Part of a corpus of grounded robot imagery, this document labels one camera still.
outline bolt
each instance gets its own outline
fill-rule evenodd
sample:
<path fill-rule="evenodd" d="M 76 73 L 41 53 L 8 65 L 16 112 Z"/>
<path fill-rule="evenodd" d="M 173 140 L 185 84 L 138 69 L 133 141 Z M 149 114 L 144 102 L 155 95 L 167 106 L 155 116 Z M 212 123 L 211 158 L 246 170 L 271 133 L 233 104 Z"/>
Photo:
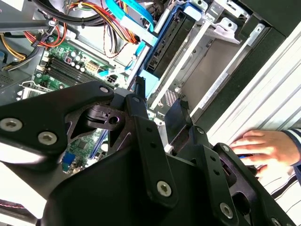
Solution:
<path fill-rule="evenodd" d="M 38 135 L 38 140 L 44 145 L 53 145 L 57 141 L 57 136 L 49 131 L 41 132 Z"/>
<path fill-rule="evenodd" d="M 108 93 L 109 92 L 109 90 L 107 88 L 105 88 L 105 87 L 100 87 L 100 90 L 102 92 L 104 92 L 104 93 Z"/>
<path fill-rule="evenodd" d="M 224 202 L 222 202 L 220 204 L 220 209 L 222 211 L 222 213 L 229 219 L 233 218 L 233 212 L 231 210 L 231 208 Z"/>
<path fill-rule="evenodd" d="M 137 102 L 140 102 L 140 100 L 138 98 L 136 98 L 136 97 L 133 97 L 133 100 L 137 101 Z"/>
<path fill-rule="evenodd" d="M 200 134 L 204 134 L 204 131 L 203 131 L 201 128 L 198 128 L 198 132 L 199 132 Z"/>
<path fill-rule="evenodd" d="M 16 132 L 23 126 L 22 122 L 15 118 L 5 118 L 0 121 L 0 128 L 7 132 Z"/>
<path fill-rule="evenodd" d="M 157 190 L 162 196 L 169 197 L 171 195 L 171 188 L 165 181 L 161 180 L 157 183 Z"/>
<path fill-rule="evenodd" d="M 281 226 L 281 224 L 279 223 L 279 221 L 276 218 L 272 218 L 272 222 L 275 226 Z"/>
<path fill-rule="evenodd" d="M 226 151 L 226 152 L 229 152 L 230 149 L 226 146 L 226 145 L 223 145 L 222 148 Z"/>

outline black metal arm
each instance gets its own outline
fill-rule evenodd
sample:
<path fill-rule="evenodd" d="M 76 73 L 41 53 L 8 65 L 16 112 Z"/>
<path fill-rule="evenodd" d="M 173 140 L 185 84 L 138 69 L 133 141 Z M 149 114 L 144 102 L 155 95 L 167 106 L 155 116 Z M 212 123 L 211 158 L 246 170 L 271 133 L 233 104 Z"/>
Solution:
<path fill-rule="evenodd" d="M 138 87 L 123 97 L 90 82 L 0 107 L 0 160 L 35 170 L 54 168 L 96 128 L 110 131 L 109 156 L 52 192 L 42 226 L 294 225 L 227 145 L 210 148 L 180 100 L 165 117 L 166 154 Z"/>

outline light blue cable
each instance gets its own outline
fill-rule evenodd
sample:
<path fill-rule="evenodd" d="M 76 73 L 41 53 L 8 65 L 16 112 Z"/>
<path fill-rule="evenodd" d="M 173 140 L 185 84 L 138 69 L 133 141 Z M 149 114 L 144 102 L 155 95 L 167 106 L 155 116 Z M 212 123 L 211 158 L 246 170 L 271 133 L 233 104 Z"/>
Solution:
<path fill-rule="evenodd" d="M 140 44 L 138 45 L 138 48 L 137 48 L 135 54 L 134 54 L 136 58 L 137 58 L 138 55 L 141 53 L 141 51 L 143 50 L 144 47 L 145 47 L 145 42 L 144 42 L 144 41 L 141 41 Z M 129 69 L 133 66 L 134 61 L 135 61 L 135 60 L 132 60 L 132 61 L 129 63 L 129 65 L 125 67 L 124 71 L 129 70 Z M 100 77 L 108 76 L 108 75 L 109 75 L 109 72 L 110 72 L 110 70 L 103 71 L 103 72 L 99 72 L 98 75 L 99 75 Z"/>
<path fill-rule="evenodd" d="M 152 19 L 151 14 L 145 8 L 143 8 L 135 0 L 122 0 L 122 1 L 150 23 L 150 32 L 154 31 L 154 21 Z M 126 16 L 132 21 L 134 21 L 135 23 L 137 23 L 132 17 L 126 14 L 114 0 L 106 0 L 105 3 L 109 8 L 109 10 L 117 19 L 122 20 L 122 18 Z"/>

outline ram slot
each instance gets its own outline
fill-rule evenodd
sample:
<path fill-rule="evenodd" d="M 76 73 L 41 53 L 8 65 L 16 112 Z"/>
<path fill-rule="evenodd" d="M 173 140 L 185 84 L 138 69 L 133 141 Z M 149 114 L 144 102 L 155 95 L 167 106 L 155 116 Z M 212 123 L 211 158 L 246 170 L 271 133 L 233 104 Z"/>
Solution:
<path fill-rule="evenodd" d="M 60 71 L 57 70 L 50 70 L 48 72 L 48 75 L 68 86 L 75 86 L 81 84 L 81 82 L 75 81 L 74 79 L 70 79 L 69 77 L 62 75 L 62 73 L 60 73 Z"/>
<path fill-rule="evenodd" d="M 60 70 L 63 71 L 64 74 L 70 76 L 70 77 L 77 77 L 81 82 L 89 82 L 89 81 L 95 81 L 96 78 L 91 78 L 91 76 L 84 74 L 77 69 L 71 67 L 70 65 L 67 65 L 64 62 L 61 62 L 55 58 L 51 60 L 51 67 L 58 67 Z"/>

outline silver metal panel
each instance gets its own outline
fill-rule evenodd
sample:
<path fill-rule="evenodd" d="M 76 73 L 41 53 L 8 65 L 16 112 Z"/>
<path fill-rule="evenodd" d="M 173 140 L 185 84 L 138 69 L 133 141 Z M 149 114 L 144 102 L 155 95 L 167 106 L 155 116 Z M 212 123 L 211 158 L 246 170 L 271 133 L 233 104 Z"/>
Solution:
<path fill-rule="evenodd" d="M 250 129 L 287 129 L 301 117 L 301 24 L 284 41 L 208 132 L 231 143 Z"/>
<path fill-rule="evenodd" d="M 241 45 L 222 40 L 215 40 L 212 43 L 206 56 L 182 87 L 181 93 L 187 97 L 191 110 L 197 106 L 240 48 Z"/>

